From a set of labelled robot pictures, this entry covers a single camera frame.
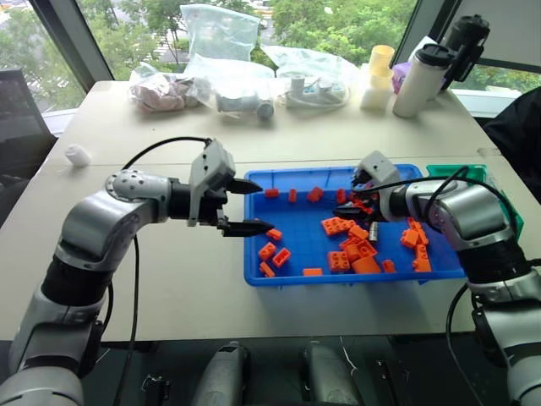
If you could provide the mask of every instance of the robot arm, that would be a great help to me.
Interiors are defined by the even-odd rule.
[[[369,189],[399,181],[398,171],[378,151],[359,164],[353,187]],[[450,182],[425,208],[443,180],[357,192],[371,219],[400,221],[413,217],[443,233],[456,251],[467,285],[481,303],[473,311],[484,352],[508,369],[511,399],[522,406],[541,404],[541,278],[527,263],[500,202],[488,189],[463,181]],[[352,205],[336,208],[338,216],[359,218]]]
[[[229,222],[224,215],[227,191],[261,190],[234,174],[231,155],[215,140],[193,162],[188,184],[126,169],[76,205],[12,343],[14,375],[0,387],[0,404],[83,404],[79,377],[96,362],[105,290],[146,224],[186,219],[191,227],[197,222],[215,226],[226,237],[270,230],[262,221]]]

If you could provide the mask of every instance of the clear plastic bag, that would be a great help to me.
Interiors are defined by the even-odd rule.
[[[140,63],[129,77],[128,98],[144,112],[182,110],[199,105],[189,95],[194,80],[184,74],[163,74],[148,63]]]
[[[287,107],[337,108],[347,103],[359,69],[346,59],[304,48],[269,46],[263,51],[286,81],[281,97]]]
[[[189,58],[249,61],[255,48],[260,19],[209,4],[180,6],[188,26]]]
[[[268,120],[274,114],[274,71],[266,66],[195,55],[186,72],[195,77],[189,95],[207,107],[235,118],[254,114]]]

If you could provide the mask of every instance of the green tray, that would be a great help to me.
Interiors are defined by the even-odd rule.
[[[461,167],[463,167],[463,165],[427,165],[426,169],[429,171],[429,176],[451,176]],[[487,167],[485,165],[468,165],[467,167],[468,170],[466,178],[485,182],[487,178]],[[524,227],[524,220],[522,219],[518,211],[516,211],[514,206],[513,210],[516,213],[516,239],[518,239],[521,236],[522,229]],[[509,217],[507,216],[507,211],[504,212],[507,220],[509,220]]]

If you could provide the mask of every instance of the blue plastic tray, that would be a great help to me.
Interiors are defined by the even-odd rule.
[[[421,172],[414,165],[396,165],[402,179],[419,178]],[[275,269],[276,277],[264,277],[259,270],[258,251],[268,241],[268,237],[258,235],[244,240],[244,278],[253,286],[281,286],[305,283],[359,283],[397,280],[430,280],[464,277],[458,257],[445,241],[445,238],[424,226],[429,237],[428,247],[432,272],[417,273],[413,270],[415,258],[413,250],[400,244],[402,231],[407,229],[406,222],[381,222],[376,260],[391,259],[395,262],[396,273],[378,273],[358,275],[352,271],[344,274],[331,274],[327,261],[329,251],[340,250],[339,243],[346,239],[341,233],[327,237],[321,227],[321,220],[333,217],[332,209],[336,206],[336,191],[351,189],[353,167],[318,167],[275,171],[253,171],[246,174],[246,179],[253,180],[263,189],[278,188],[280,196],[267,199],[264,193],[246,195],[244,215],[246,218],[260,218],[270,222],[283,232],[281,241],[272,241],[279,250],[286,247],[291,251],[291,258],[280,269],[267,261]],[[317,203],[307,200],[308,192],[318,186],[324,195]],[[289,189],[298,192],[297,203],[289,203]],[[304,268],[321,268],[322,276],[305,277]]]

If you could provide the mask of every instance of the black chair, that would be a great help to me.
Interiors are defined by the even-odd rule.
[[[541,203],[541,87],[517,98],[483,129]]]
[[[22,69],[0,70],[0,227],[56,141]]]

